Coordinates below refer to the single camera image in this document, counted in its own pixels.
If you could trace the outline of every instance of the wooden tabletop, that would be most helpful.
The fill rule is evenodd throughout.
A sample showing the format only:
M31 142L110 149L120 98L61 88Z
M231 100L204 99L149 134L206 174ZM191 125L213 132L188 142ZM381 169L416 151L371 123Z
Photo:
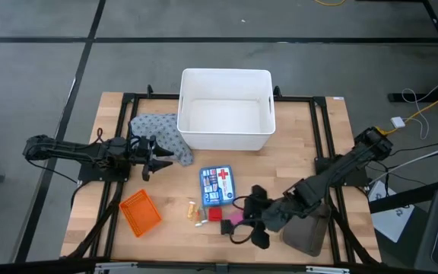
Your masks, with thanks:
M97 128L103 129L103 139L113 137L121 107L123 93L103 93L90 140L95 139ZM348 112L344 99L327 97L328 114L335 151L344 154L354 145ZM140 100L139 113L176 113L178 100ZM131 113L127 109L126 119ZM327 155L322 114L317 110L322 136L322 148ZM113 260L165 260L189 262L235 263L321 263L331 264L332 253L329 235L325 236L322 252L311 257L281 242L280 234L269 232L271 245L262 250L251 242L232 244L228 236L220 233L218 222L209 222L197 228L186 217L189 201L200 203L198 171L202 167L229 164L236 184L236 194L249 195L251 186L258 184L276 199L300 178L314 175L313 159L316 156L309 104L301 102L275 102L276 132L260 151L202 151L194 150L194 164L182 167L178 163L151 174L148 182L141 179L141 166L133 167L125 183L122 199L141 189L150 195L163 221L140 238L136 238L119 212L113 244ZM103 182L91 182L75 197L68 227L62 245L62 255L68 255L84 239L96 222ZM367 198L353 187L343 187L348 221L351 230L375 259L380 260ZM109 199L114 192L111 189ZM231 205L223 207L223 214L233 212ZM238 228L237 239L249 233ZM345 261L344 238L339 228L338 242L341 258ZM103 254L107 227L101 233L98 255Z

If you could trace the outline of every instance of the black strap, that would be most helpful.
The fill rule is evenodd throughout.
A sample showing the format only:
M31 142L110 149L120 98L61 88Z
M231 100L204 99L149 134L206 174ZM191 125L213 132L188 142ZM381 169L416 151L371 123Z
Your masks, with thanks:
M357 255L361 259L361 262L370 265L379 265L380 263L371 257L367 250L357 240L356 236L354 236L353 231L349 228L349 225L346 223L346 221L341 217L341 213L339 213L335 205L331 205L331 207L331 216L333 217L335 222L338 223L339 228L342 230L342 234L344 235L346 240L349 241L354 251L356 251Z

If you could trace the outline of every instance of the orange plastic container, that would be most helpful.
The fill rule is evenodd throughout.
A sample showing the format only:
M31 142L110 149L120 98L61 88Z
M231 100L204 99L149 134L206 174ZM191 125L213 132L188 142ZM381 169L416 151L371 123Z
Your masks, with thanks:
M140 237L161 222L160 213L144 190L140 190L119 204L129 226Z

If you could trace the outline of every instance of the patterned cloth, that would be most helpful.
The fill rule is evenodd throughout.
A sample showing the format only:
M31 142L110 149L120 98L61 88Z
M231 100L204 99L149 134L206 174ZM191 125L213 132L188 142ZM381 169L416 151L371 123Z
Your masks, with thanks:
M162 158L177 160L182 166L188 166L193 163L194 157L176 128L176 119L175 113L140 114L131 121L131 128L136 136L150 138L155 135L161 148L173 151L173 156Z

